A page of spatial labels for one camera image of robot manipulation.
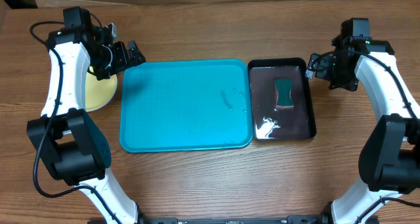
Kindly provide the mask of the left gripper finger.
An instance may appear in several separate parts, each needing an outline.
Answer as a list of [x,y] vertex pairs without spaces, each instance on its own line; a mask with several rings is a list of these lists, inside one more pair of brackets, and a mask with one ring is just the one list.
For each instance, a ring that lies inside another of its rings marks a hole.
[[115,54],[115,68],[128,68],[129,64],[129,55],[128,51],[123,42],[118,41],[114,43],[114,54]]
[[129,66],[138,66],[146,62],[135,41],[128,42]]

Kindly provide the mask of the yellow plate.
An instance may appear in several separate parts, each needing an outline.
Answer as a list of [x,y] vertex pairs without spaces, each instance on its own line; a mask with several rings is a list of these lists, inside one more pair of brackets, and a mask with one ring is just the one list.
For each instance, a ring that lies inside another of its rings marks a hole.
[[117,91],[117,76],[113,75],[110,79],[97,80],[97,78],[87,73],[85,82],[85,107],[87,112],[92,112],[104,107],[114,97]]

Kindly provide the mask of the green orange sponge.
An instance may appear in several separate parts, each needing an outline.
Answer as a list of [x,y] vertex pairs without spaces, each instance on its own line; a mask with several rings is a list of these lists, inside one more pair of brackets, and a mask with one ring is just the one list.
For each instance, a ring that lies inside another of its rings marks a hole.
[[274,81],[274,88],[276,92],[275,110],[291,109],[294,107],[293,99],[291,97],[291,90],[293,82],[290,79],[278,78]]

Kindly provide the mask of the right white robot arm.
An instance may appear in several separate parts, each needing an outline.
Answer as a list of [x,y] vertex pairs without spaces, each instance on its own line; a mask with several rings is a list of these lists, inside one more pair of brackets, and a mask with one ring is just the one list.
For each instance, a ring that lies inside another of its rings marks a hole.
[[334,40],[334,51],[313,56],[308,68],[330,88],[355,91],[362,83],[377,125],[358,160],[358,180],[329,204],[320,223],[376,223],[373,214],[419,188],[419,105],[412,97],[387,41]]

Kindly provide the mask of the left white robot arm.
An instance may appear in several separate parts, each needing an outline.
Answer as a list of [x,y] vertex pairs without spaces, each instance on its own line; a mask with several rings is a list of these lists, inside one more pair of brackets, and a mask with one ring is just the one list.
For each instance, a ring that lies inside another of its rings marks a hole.
[[86,111],[86,77],[109,79],[142,64],[135,42],[116,42],[111,27],[61,29],[43,40],[51,58],[47,101],[41,115],[27,123],[36,149],[33,185],[47,198],[77,190],[96,206],[106,223],[146,223],[138,204],[111,171],[110,146]]

